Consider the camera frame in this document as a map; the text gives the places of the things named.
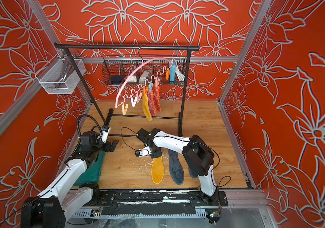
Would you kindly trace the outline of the yellow insole front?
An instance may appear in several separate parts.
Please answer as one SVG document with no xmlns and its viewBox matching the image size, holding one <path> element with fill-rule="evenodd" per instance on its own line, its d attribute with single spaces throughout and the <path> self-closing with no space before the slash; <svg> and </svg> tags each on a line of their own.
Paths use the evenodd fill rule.
<svg viewBox="0 0 325 228">
<path fill-rule="evenodd" d="M 163 180 L 164 173 L 165 169 L 162 157 L 154 158 L 151 169 L 152 181 L 155 184 L 160 184 Z"/>
</svg>

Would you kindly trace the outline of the yellow insole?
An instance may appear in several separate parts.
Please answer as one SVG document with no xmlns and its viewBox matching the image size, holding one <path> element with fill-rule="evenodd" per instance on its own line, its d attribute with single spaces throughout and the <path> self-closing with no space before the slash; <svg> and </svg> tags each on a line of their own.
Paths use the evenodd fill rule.
<svg viewBox="0 0 325 228">
<path fill-rule="evenodd" d="M 146 94 L 142 94 L 142 110 L 148 121 L 152 121 L 152 115 L 149 109 L 149 101 Z"/>
<path fill-rule="evenodd" d="M 152 181 L 155 184 L 160 184 L 163 180 L 164 173 L 165 169 L 162 157 L 154 158 L 151 169 Z"/>
</svg>

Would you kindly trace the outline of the dark grey insole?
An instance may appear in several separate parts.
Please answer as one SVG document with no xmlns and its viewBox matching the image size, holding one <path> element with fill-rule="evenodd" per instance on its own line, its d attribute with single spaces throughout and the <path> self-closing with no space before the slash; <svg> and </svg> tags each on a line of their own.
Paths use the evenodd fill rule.
<svg viewBox="0 0 325 228">
<path fill-rule="evenodd" d="M 190 174 L 191 178 L 193 178 L 193 179 L 197 179 L 198 178 L 198 174 L 193 169 L 191 169 L 190 167 L 188 167 L 188 170 L 189 170 L 189 174 Z"/>
<path fill-rule="evenodd" d="M 179 161 L 178 153 L 168 149 L 168 156 L 171 178 L 175 184 L 182 185 L 184 182 L 184 169 Z"/>
</svg>

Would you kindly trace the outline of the dark grey insole front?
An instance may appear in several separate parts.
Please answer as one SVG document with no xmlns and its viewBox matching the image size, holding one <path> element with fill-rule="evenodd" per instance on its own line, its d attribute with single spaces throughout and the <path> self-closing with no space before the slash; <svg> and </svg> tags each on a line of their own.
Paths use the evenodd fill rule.
<svg viewBox="0 0 325 228">
<path fill-rule="evenodd" d="M 198 174 L 193 169 L 191 169 L 190 167 L 188 167 L 188 170 L 189 170 L 189 174 L 190 174 L 191 178 L 193 178 L 193 179 L 197 179 L 198 178 Z"/>
</svg>

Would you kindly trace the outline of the red insole front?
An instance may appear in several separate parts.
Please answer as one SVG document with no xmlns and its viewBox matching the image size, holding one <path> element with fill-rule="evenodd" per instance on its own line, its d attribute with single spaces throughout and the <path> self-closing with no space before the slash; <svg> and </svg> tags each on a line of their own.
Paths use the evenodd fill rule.
<svg viewBox="0 0 325 228">
<path fill-rule="evenodd" d="M 147 92 L 147 98 L 148 98 L 148 107 L 149 107 L 150 114 L 151 116 L 156 116 L 157 110 L 153 100 L 153 92 Z"/>
</svg>

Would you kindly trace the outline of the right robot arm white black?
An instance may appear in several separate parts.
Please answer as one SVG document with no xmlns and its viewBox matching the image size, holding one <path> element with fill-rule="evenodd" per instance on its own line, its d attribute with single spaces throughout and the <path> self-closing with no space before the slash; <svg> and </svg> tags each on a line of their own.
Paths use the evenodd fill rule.
<svg viewBox="0 0 325 228">
<path fill-rule="evenodd" d="M 137 138 L 145 147 L 135 151 L 136 157 L 150 156 L 157 159 L 162 156 L 162 148 L 179 153 L 188 167 L 198 175 L 201 192 L 209 197 L 214 195 L 217 189 L 213 175 L 214 153 L 199 136 L 180 137 L 154 128 L 150 132 L 140 129 Z"/>
</svg>

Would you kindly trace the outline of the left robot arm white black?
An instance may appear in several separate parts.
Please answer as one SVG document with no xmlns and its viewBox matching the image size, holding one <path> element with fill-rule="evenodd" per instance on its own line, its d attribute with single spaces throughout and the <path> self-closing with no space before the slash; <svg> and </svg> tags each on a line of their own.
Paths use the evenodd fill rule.
<svg viewBox="0 0 325 228">
<path fill-rule="evenodd" d="M 98 204 L 101 194 L 97 183 L 83 183 L 75 193 L 69 193 L 100 152 L 114 152 L 118 140 L 107 141 L 106 133 L 83 133 L 76 151 L 67 159 L 66 167 L 49 186 L 36 197 L 30 197 L 21 209 L 22 228 L 63 228 L 85 204 Z"/>
</svg>

